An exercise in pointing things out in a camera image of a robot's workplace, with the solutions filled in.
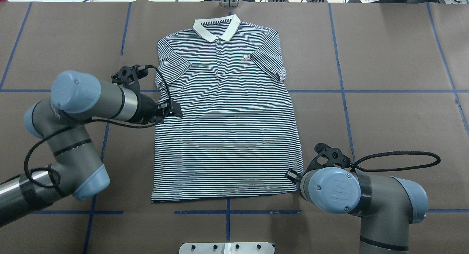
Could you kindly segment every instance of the robot end effector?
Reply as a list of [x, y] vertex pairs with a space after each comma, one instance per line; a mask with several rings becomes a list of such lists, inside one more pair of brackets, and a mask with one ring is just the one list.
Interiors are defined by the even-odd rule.
[[37, 102], [25, 114], [25, 126], [30, 133], [47, 141], [57, 162], [48, 167], [28, 169], [25, 173], [0, 184], [0, 227], [34, 210], [73, 194], [83, 200], [101, 192], [109, 185], [109, 176], [84, 127], [89, 122], [115, 119], [132, 128], [152, 127], [164, 117], [182, 117], [180, 106], [171, 100], [155, 103], [140, 93], [139, 79], [154, 66], [124, 66], [112, 76], [112, 82], [76, 71], [58, 75], [48, 99]]
[[[332, 214], [347, 213], [360, 217], [360, 253], [408, 253], [409, 224], [422, 222], [428, 211], [423, 187], [397, 177], [365, 174], [365, 169], [358, 167], [357, 163], [352, 164], [340, 149], [326, 144], [317, 144], [315, 151], [318, 155], [303, 174], [291, 169], [285, 174], [297, 185], [303, 199]], [[418, 154], [435, 157], [437, 160], [429, 164], [431, 166], [440, 161], [430, 152]], [[370, 158], [378, 155], [394, 154], [374, 154]], [[327, 158], [327, 163], [319, 164], [320, 157]], [[350, 172], [345, 170], [348, 167], [352, 167]]]

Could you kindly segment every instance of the horizontal blue line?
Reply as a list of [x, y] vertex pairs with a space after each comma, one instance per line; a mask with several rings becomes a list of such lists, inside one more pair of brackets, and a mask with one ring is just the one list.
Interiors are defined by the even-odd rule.
[[428, 213], [469, 213], [469, 209], [429, 209]]
[[174, 214], [299, 214], [301, 210], [189, 210], [174, 211]]
[[[1, 89], [0, 92], [50, 92], [50, 89]], [[156, 93], [158, 89], [141, 89], [140, 92]], [[291, 93], [454, 93], [452, 90], [288, 90]], [[456, 90], [469, 93], [469, 90]]]
[[[32, 214], [91, 214], [91, 211], [40, 210]], [[124, 211], [94, 211], [94, 214], [124, 214]]]

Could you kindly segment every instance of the vertical blue line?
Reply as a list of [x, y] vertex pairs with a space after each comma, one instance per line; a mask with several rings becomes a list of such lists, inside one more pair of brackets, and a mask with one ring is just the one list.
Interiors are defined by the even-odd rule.
[[430, 8], [429, 2], [427, 2], [427, 10], [428, 10], [428, 15], [430, 16], [430, 22], [432, 23], [433, 34], [435, 35], [435, 39], [437, 41], [441, 59], [443, 60], [444, 68], [446, 69], [446, 74], [448, 75], [451, 88], [453, 89], [454, 97], [456, 98], [456, 101], [458, 102], [458, 108], [459, 108], [459, 113], [461, 114], [462, 123], [464, 124], [464, 128], [466, 129], [466, 134], [469, 137], [469, 127], [468, 127], [468, 123], [466, 120], [466, 116], [464, 115], [464, 111], [462, 110], [461, 102], [459, 101], [459, 96], [458, 96], [458, 93], [456, 92], [456, 87], [454, 86], [453, 77], [451, 76], [451, 72], [449, 71], [448, 63], [446, 61], [446, 57], [444, 56], [443, 49], [441, 48], [441, 44], [439, 42], [437, 30], [435, 28], [435, 23], [433, 22], [432, 9]]
[[0, 90], [3, 87], [3, 83], [5, 82], [5, 78], [7, 78], [8, 69], [10, 69], [11, 61], [13, 60], [13, 56], [15, 55], [16, 47], [18, 46], [18, 42], [20, 41], [21, 34], [23, 29], [25, 28], [26, 20], [28, 19], [29, 12], [31, 11], [32, 2], [28, 6], [28, 10], [26, 11], [25, 18], [23, 19], [23, 23], [21, 24], [20, 32], [18, 32], [18, 37], [16, 37], [15, 45], [13, 46], [13, 50], [11, 50], [10, 58], [8, 59], [7, 67], [5, 68], [5, 72], [3, 73], [3, 77], [0, 82]]
[[127, 19], [125, 20], [124, 35], [122, 36], [121, 55], [124, 54], [125, 36], [127, 35], [127, 27], [129, 25], [129, 17], [130, 17], [130, 8], [131, 7], [132, 7], [132, 2], [129, 2], [129, 8], [127, 8]]
[[350, 143], [350, 149], [352, 150], [353, 161], [355, 162], [355, 149], [353, 148], [352, 130], [350, 129], [350, 120], [348, 119], [347, 101], [345, 99], [345, 88], [344, 88], [344, 82], [342, 80], [342, 69], [340, 68], [340, 62], [339, 62], [339, 50], [337, 49], [337, 39], [335, 37], [334, 18], [332, 17], [332, 6], [330, 5], [330, 3], [328, 3], [328, 5], [329, 5], [330, 26], [332, 27], [332, 39], [334, 40], [335, 59], [337, 61], [337, 71], [339, 73], [339, 78], [340, 78], [340, 90], [342, 91], [342, 102], [344, 105], [345, 122], [347, 123], [348, 141]]
[[[103, 147], [101, 148], [101, 162], [104, 161], [104, 150], [106, 149], [108, 133], [109, 133], [109, 123], [106, 123], [106, 129], [104, 130]], [[91, 227], [93, 224], [93, 216], [94, 216], [95, 207], [96, 207], [96, 195], [93, 196], [93, 201], [91, 203], [91, 210], [89, 211], [88, 228], [86, 230], [86, 238], [85, 238], [85, 244], [83, 247], [83, 254], [86, 254], [88, 251], [89, 236], [91, 235]]]
[[230, 199], [226, 199], [226, 242], [231, 241], [231, 235], [230, 235], [230, 211], [231, 211], [231, 202]]

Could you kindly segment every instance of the white mounting plate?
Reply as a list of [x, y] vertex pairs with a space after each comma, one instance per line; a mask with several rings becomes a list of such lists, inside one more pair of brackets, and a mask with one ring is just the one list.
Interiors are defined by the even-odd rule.
[[179, 254], [275, 254], [275, 248], [268, 242], [184, 243]]

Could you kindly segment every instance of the shirt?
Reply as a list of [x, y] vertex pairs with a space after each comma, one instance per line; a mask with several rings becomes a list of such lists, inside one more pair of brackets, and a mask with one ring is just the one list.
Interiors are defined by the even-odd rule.
[[[278, 32], [236, 15], [196, 20], [158, 42], [182, 118], [155, 129], [152, 202], [295, 191], [303, 169]], [[156, 76], [161, 101], [167, 99]]]

